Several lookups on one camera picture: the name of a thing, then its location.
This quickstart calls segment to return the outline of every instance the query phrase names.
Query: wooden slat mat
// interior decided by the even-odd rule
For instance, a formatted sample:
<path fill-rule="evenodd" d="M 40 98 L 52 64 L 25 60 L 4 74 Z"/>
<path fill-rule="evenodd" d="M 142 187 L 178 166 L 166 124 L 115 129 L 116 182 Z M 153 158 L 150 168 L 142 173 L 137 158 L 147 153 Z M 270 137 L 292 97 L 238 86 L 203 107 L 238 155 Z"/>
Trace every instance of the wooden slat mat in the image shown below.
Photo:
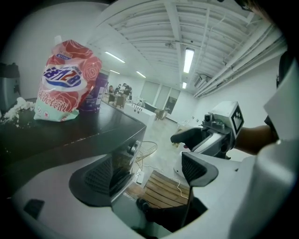
<path fill-rule="evenodd" d="M 168 208 L 188 203 L 188 199 L 181 197 L 181 193 L 177 186 L 178 182 L 171 180 L 154 170 L 144 189 L 137 184 L 132 184 L 126 192 L 133 198 L 144 198 L 152 207 Z M 182 195 L 184 197 L 189 197 L 188 187 L 180 184 L 179 188 L 182 190 Z"/>

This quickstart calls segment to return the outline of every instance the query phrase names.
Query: black countertop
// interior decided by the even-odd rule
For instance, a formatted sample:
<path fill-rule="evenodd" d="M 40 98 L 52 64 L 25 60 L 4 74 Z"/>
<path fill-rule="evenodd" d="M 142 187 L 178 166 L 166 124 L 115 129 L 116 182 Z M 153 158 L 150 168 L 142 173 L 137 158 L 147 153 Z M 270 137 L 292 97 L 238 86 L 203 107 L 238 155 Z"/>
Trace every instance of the black countertop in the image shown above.
<path fill-rule="evenodd" d="M 0 125 L 4 178 L 27 177 L 28 171 L 34 175 L 50 167 L 108 154 L 146 128 L 104 102 L 98 113 L 81 112 L 65 122 L 34 120 L 34 111 L 30 110 L 21 111 L 19 116 L 18 123 L 14 119 Z"/>

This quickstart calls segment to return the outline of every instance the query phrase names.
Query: purple bottle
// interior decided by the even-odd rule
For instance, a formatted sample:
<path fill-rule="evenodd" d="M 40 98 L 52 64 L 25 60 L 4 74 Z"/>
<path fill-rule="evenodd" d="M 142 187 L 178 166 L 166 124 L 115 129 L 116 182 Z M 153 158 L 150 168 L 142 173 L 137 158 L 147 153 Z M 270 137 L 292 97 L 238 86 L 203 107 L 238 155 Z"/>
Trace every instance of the purple bottle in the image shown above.
<path fill-rule="evenodd" d="M 105 89 L 107 88 L 107 85 L 108 85 L 108 75 L 99 73 L 95 82 L 95 87 L 87 95 L 87 97 L 79 107 L 79 110 L 89 111 L 89 112 L 99 111 L 102 97 Z"/>

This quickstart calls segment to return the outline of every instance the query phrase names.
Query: white cable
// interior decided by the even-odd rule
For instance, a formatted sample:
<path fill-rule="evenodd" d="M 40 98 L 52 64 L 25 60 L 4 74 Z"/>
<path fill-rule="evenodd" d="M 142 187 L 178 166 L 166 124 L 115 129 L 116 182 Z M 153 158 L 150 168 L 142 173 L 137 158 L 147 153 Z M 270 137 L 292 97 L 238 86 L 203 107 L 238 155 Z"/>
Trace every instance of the white cable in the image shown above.
<path fill-rule="evenodd" d="M 151 168 L 153 168 L 153 169 L 158 169 L 158 170 L 160 170 L 161 172 L 163 172 L 163 170 L 162 169 L 159 169 L 159 168 L 156 168 L 156 167 L 153 167 L 153 166 L 151 166 L 151 165 L 144 165 L 145 167 L 151 167 Z"/>
<path fill-rule="evenodd" d="M 184 197 L 183 195 L 182 195 L 182 190 L 179 188 L 179 185 L 181 184 L 181 181 L 179 181 L 178 180 L 178 186 L 177 186 L 177 188 L 178 188 L 178 190 L 181 192 L 181 197 L 183 197 L 183 198 L 187 198 L 187 197 Z"/>
<path fill-rule="evenodd" d="M 135 162 L 135 163 L 137 163 L 137 165 L 138 165 L 138 167 L 140 169 L 140 172 L 142 172 L 142 167 L 139 165 L 139 163 L 138 162 Z"/>

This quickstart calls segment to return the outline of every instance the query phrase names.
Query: human arm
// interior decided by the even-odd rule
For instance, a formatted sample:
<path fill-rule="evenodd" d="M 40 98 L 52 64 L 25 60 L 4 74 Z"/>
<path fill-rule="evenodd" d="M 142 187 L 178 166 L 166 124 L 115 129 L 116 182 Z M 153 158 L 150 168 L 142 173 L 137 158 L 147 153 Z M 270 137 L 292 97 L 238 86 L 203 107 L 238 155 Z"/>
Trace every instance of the human arm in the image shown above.
<path fill-rule="evenodd" d="M 256 155 L 264 146 L 277 140 L 277 135 L 270 126 L 242 128 L 236 139 L 235 148 L 245 153 Z"/>

